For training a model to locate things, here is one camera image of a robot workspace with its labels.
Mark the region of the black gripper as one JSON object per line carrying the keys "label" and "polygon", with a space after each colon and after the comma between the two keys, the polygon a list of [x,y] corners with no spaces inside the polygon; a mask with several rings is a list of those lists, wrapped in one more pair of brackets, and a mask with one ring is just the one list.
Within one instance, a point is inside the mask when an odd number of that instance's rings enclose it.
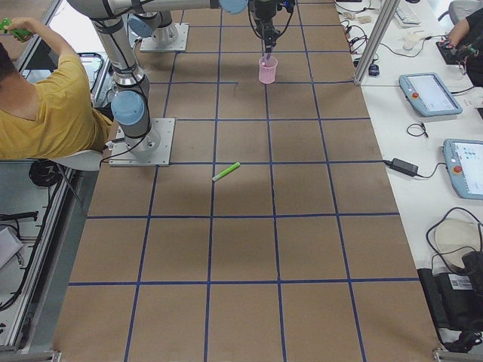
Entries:
{"label": "black gripper", "polygon": [[277,13],[277,2],[273,0],[254,0],[252,13],[256,24],[256,32],[263,38],[264,53],[272,52],[277,44],[279,34],[272,21]]}

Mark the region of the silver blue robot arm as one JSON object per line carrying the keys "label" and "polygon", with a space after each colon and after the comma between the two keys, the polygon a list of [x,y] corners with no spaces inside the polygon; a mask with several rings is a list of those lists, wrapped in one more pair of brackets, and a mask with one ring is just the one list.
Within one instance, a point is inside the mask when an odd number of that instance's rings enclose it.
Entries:
{"label": "silver blue robot arm", "polygon": [[[263,19],[247,6],[254,33],[263,41],[270,53],[276,46],[280,32],[273,26],[270,16]],[[174,23],[170,11],[134,14],[128,17],[131,33],[141,39],[139,50],[144,53],[184,52],[186,50],[189,24]]]}
{"label": "silver blue robot arm", "polygon": [[283,34],[272,20],[282,8],[288,12],[294,9],[293,2],[285,1],[71,1],[70,5],[91,20],[110,59],[120,92],[111,110],[124,132],[125,154],[136,162],[151,162],[164,153],[172,138],[161,133],[163,120],[149,114],[149,79],[137,62],[127,27],[141,38],[151,38],[155,50],[161,51],[184,38],[181,27],[172,21],[173,10],[220,8],[229,14],[247,11],[251,28],[263,45],[259,80],[271,84],[278,64],[272,51]]}

